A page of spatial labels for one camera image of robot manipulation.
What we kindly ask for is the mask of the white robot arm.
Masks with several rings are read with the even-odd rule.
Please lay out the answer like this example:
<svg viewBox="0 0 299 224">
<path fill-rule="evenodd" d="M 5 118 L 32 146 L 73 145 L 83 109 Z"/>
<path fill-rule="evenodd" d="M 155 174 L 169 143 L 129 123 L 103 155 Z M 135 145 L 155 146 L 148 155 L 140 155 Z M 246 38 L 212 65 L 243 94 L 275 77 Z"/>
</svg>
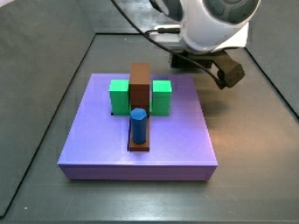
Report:
<svg viewBox="0 0 299 224">
<path fill-rule="evenodd" d="M 149 34 L 168 49 L 205 54 L 247 45 L 248 22 L 260 0 L 149 0 L 149 3 L 177 22 L 157 25 Z"/>
</svg>

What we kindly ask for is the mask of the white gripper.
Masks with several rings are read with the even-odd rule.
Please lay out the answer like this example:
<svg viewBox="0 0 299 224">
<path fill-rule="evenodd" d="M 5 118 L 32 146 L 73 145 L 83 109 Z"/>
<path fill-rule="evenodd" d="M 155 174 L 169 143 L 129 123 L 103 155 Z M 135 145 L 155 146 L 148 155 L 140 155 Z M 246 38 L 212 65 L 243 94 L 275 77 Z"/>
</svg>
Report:
<svg viewBox="0 0 299 224">
<path fill-rule="evenodd" d="M 168 49 L 175 51 L 185 50 L 189 53 L 215 53 L 220 50 L 229 49 L 229 48 L 243 48 L 247 45 L 248 41 L 248 24 L 236 32 L 236 34 L 228 38 L 224 42 L 217 44 L 213 47 L 203 48 L 200 47 L 196 49 L 193 46 L 187 45 L 179 38 L 177 34 L 164 33 L 159 34 L 153 31 L 149 34 L 149 38 L 165 46 Z"/>
</svg>

